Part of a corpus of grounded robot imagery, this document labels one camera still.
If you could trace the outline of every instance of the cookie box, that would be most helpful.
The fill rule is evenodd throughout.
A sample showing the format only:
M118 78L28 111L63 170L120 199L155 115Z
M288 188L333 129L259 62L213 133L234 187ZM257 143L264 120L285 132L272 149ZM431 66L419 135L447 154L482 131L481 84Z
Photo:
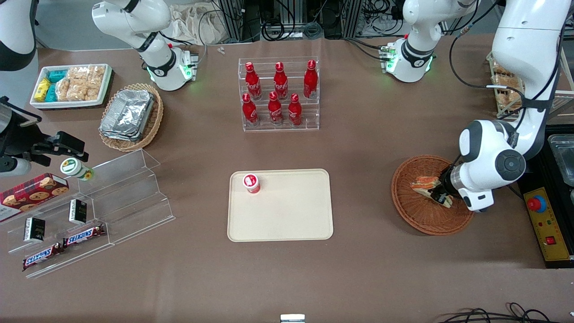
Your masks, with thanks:
M0 194L0 222L69 191L65 179L42 174Z
M38 102L34 99L34 95L30 97L30 105L35 107L38 110L69 110L69 109L81 109L83 107L89 106L99 106L104 102L104 99L107 94L108 85L110 83L110 78L112 74L112 68L108 64L96 64L99 66L105 66L106 70L104 72L104 76L102 79L102 84L100 85L100 91L98 94L98 98L96 100L89 100L89 101L58 101L58 102ZM34 86L34 92L40 85L42 79L48 76L50 71L60 71L60 70L68 70L71 67L88 67L90 65L62 65L62 66L46 66L40 70L40 75L38 76L38 80L36 81L36 85Z

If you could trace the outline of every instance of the clear acrylic shelf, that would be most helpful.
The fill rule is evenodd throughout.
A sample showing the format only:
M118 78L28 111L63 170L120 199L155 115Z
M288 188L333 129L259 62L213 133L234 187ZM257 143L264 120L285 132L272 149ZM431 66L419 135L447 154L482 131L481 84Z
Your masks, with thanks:
M303 77L305 76L305 71L307 70L307 62L311 59L317 61L316 71L317 75L319 76L316 99L308 99L303 96ZM289 95L287 99L280 101L282 105L281 111L284 119L283 124L280 126L275 126L271 123L267 104L269 103L269 93L274 90L273 77L275 76L275 63L278 61L283 62L285 67L285 74L289 79ZM241 95L243 93L247 93L247 85L245 84L245 75L247 74L245 70L245 63L247 62L253 63L255 71L259 75L263 95L260 100L253 100L253 103L255 103L255 107L257 108L257 114L259 116L258 126L249 126L245 120L245 116L243 115L242 110L239 109L241 113L243 131L301 131L319 129L321 73L320 62L317 56L239 59L238 79L240 108L243 105L241 101ZM296 128L292 128L289 125L289 113L287 110L290 102L290 95L293 93L297 93L299 95L299 102L301 103L302 107L302 123Z
M160 191L152 171L159 165L142 149L130 152L94 167L94 177L87 182L67 178L70 188L67 194L3 222L0 229L7 235L8 253L14 255L14 262L19 264L15 267L21 268L24 258L93 226L104 225L106 234L71 245L64 252L26 269L26 277L45 275L174 220L169 201ZM72 199L87 203L85 225L68 221ZM22 241L25 219L29 217L46 221L43 242Z

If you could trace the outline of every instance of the brown tablecloth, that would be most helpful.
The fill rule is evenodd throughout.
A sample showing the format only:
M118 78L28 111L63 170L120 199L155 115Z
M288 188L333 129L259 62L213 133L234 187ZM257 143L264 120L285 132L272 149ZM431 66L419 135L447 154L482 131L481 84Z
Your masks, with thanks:
M483 61L491 40L467 36L457 43L454 62L468 82L488 82ZM488 213L448 237L419 233L393 206L390 181L402 161L423 153L452 159L460 131L493 117L492 91L452 75L450 42L441 40L431 70L414 84L382 74L376 60L344 41L225 45L225 55L209 48L196 82L161 92L164 119L146 149L162 163L159 185L177 219L38 279L26 279L21 259L4 250L2 322L253 323L277 322L285 313L304 313L311 323L432 322L464 307L506 313L510 301L568 320L574 274L542 269L524 203L509 190L495 191ZM321 129L243 133L238 59L306 55L321 60ZM150 82L134 50L40 50L40 66L84 63L113 67L113 93ZM88 165L95 166L122 154L101 142L101 113L50 111L40 126L85 140ZM2 179L2 188L57 174L62 160ZM294 168L329 172L332 238L231 242L230 175Z

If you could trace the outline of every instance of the wicker basket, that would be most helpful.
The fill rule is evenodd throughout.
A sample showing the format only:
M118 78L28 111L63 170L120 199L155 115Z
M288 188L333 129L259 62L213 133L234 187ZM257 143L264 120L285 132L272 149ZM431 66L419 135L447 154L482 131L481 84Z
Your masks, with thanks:
M446 236L463 230L472 219L460 199L453 199L450 209L410 188L417 176L439 176L450 165L446 159L421 155L403 162L393 175L391 192L397 211L415 229L435 236Z
M164 104L161 102L161 97L157 90L148 84L132 84L124 87L122 90L146 90L155 96L152 112L149 115L148 123L146 124L146 127L143 131L143 137L140 139L140 141L111 139L100 133L100 137L106 146L117 149L119 151L130 152L143 148L152 142L153 137L156 136L157 131L160 128L161 118L164 116ZM116 94L114 94L114 96L108 101L106 109L102 115L102 119L104 119L106 116L112 101L115 99L115 96L118 95L118 93L119 91L116 92Z

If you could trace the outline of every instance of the coca-cola bottle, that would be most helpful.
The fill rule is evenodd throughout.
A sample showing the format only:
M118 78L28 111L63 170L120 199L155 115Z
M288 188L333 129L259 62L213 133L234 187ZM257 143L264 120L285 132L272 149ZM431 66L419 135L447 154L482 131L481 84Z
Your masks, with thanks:
M269 93L269 104L267 108L269 109L271 123L276 126L282 125L283 115L281 114L281 102L278 100L277 92L271 91L271 93Z
M316 61L310 60L307 62L307 71L303 77L303 95L308 99L317 98L317 83L319 81L319 76L315 70L316 67Z
M278 61L275 64L275 77L273 78L273 82L275 83L275 92L279 97L279 100L287 99L287 75L285 75L285 71L283 70L283 63Z
M296 93L291 94L291 103L289 104L289 123L296 128L301 125L301 104L299 96Z
M245 75L245 83L247 83L249 94L253 100L261 99L261 82L259 81L259 75L255 72L253 63L245 63L245 70L247 71L247 75Z
M245 93L242 97L243 101L243 115L247 121L247 126L255 127L259 125L259 117L257 116L257 111L255 104L251 101L251 97L248 93Z

